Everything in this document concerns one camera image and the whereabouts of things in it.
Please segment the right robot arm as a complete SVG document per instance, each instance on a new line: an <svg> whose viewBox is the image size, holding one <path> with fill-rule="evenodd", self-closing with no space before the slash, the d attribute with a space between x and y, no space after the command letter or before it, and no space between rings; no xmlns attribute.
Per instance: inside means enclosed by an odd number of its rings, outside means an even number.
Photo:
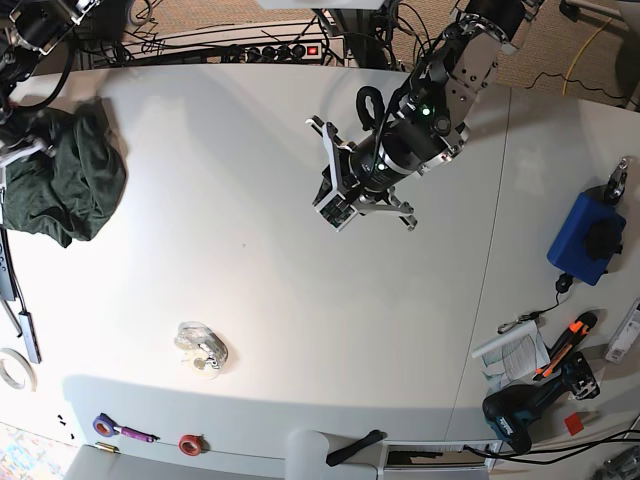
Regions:
<svg viewBox="0 0 640 480"><path fill-rule="evenodd" d="M91 15L98 1L20 1L10 11L11 25L1 33L1 190L7 167L42 152L53 156L52 144L31 132L30 118L57 98L71 72L76 45L69 38ZM17 106L9 100L18 83L29 79L43 57L64 42L67 59L52 93L43 101Z"/></svg>

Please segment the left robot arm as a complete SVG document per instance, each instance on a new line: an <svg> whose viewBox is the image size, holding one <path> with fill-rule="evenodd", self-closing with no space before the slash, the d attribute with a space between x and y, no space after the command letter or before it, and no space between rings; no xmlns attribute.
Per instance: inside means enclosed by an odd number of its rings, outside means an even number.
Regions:
<svg viewBox="0 0 640 480"><path fill-rule="evenodd" d="M374 213L393 215L413 230L414 209L397 198L396 185L461 153L469 136L466 118L478 93L495 81L499 54L520 49L541 6L470 1L453 9L452 23L389 100L375 87L359 89L356 111L368 133L360 143L341 139L334 124L317 116L307 119L328 156L315 211L337 231Z"/></svg>

